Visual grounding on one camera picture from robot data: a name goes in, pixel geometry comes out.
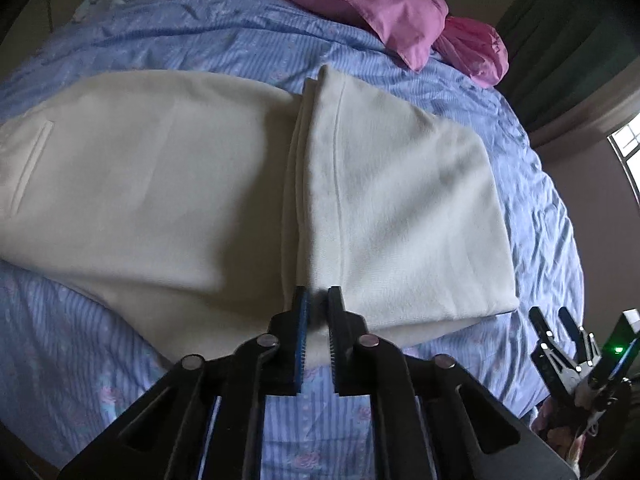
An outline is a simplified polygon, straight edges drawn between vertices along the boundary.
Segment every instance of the screw head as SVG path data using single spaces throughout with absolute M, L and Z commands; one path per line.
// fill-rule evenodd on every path
M 197 354 L 191 354 L 183 357 L 181 363 L 185 370 L 197 370 L 204 363 L 204 359 Z
M 273 334 L 262 334 L 258 337 L 257 342 L 264 348 L 272 348 L 279 343 L 278 338 Z
M 373 348 L 380 344 L 380 339 L 373 334 L 363 334 L 358 338 L 358 343 L 360 346 L 364 346 L 364 348 Z
M 438 354 L 433 358 L 433 362 L 436 363 L 438 368 L 442 368 L 443 370 L 448 370 L 449 368 L 453 368 L 456 365 L 456 362 L 453 360 L 453 357 L 447 354 Z

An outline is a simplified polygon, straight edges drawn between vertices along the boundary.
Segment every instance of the white fabric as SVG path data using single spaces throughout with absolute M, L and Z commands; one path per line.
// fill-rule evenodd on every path
M 283 258 L 297 245 L 298 283 L 320 294 L 340 284 L 372 332 L 406 347 L 516 308 L 494 178 L 471 129 L 325 66 L 306 82 L 288 166 Z M 284 259 L 286 297 L 293 275 Z M 308 345 L 327 341 L 319 330 Z
M 8 122 L 0 257 L 96 298 L 172 360 L 232 352 L 296 283 L 341 285 L 402 346 L 516 305 L 479 137 L 328 68 L 302 105 L 240 78 L 131 72 Z M 324 343 L 311 336 L 312 364 Z

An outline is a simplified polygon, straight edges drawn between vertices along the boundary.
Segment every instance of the window frame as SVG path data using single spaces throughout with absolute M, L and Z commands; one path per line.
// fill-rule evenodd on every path
M 626 155 L 622 155 L 622 151 L 620 151 L 620 148 L 618 147 L 618 144 L 614 140 L 613 134 L 611 134 L 609 137 L 607 137 L 607 139 L 609 140 L 609 143 L 611 144 L 611 147 L 613 148 L 613 151 L 616 153 L 616 156 L 618 157 L 618 160 L 620 161 L 620 164 L 622 165 L 622 168 L 625 170 L 626 179 L 629 181 L 629 184 L 631 184 L 631 189 L 633 189 L 634 196 L 636 197 L 636 203 L 638 204 L 638 207 L 640 208 L 640 191 L 638 191 L 638 183 L 634 179 L 634 176 L 632 175 L 631 170 L 629 169 L 629 166 L 628 166 L 628 163 L 627 163 L 627 161 L 632 156 L 634 156 L 636 153 L 640 152 L 640 142 L 629 153 L 627 153 Z

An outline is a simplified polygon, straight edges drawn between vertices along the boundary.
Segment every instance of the blue bedsheet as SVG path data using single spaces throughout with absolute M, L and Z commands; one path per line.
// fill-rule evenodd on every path
M 566 209 L 509 105 L 433 57 L 408 72 L 372 35 L 283 0 L 138 0 L 54 35 L 0 86 L 0 123 L 76 80 L 115 70 L 223 72 L 301 92 L 323 64 L 471 126 L 487 148 L 504 212 L 520 307 L 410 349 L 449 353 L 513 413 L 545 397 L 529 352 L 528 309 L 582 319 L 582 271 Z M 62 466 L 163 373 L 161 358 L 94 302 L 0 263 L 0 420 Z M 328 368 L 266 410 L 263 479 L 371 478 L 367 399 L 337 399 Z

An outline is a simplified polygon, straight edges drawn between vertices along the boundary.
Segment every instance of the window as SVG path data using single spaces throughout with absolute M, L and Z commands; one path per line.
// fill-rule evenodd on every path
M 620 128 L 609 136 L 613 149 L 618 154 L 626 176 L 640 203 L 638 184 L 640 184 L 640 114 L 636 115 L 629 124 Z

